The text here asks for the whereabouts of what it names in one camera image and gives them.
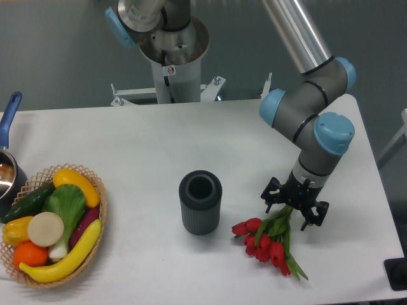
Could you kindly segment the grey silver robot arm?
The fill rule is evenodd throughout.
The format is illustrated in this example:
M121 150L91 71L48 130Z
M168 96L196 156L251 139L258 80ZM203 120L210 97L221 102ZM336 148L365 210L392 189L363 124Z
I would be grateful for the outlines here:
M272 178L261 197L268 207L299 210L304 226L320 226L329 205L317 197L355 134L349 119L326 109L354 85L355 69L332 55L300 1L263 4L304 80L295 91L261 96L260 117L301 151L286 182ZM150 61L158 103L204 100L200 61L209 34L189 1L118 1L105 18L118 41L138 45Z

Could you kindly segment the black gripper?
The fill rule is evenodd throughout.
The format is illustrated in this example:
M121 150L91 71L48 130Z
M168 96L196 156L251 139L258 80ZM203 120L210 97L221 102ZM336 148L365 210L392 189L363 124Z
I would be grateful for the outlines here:
M304 231L307 226L321 226L328 212L329 203L317 201L321 190L322 187L311 187L311 183L300 182L291 172L284 185L272 177L260 197L265 202L266 214L274 204L282 203L300 210L304 217L300 230Z

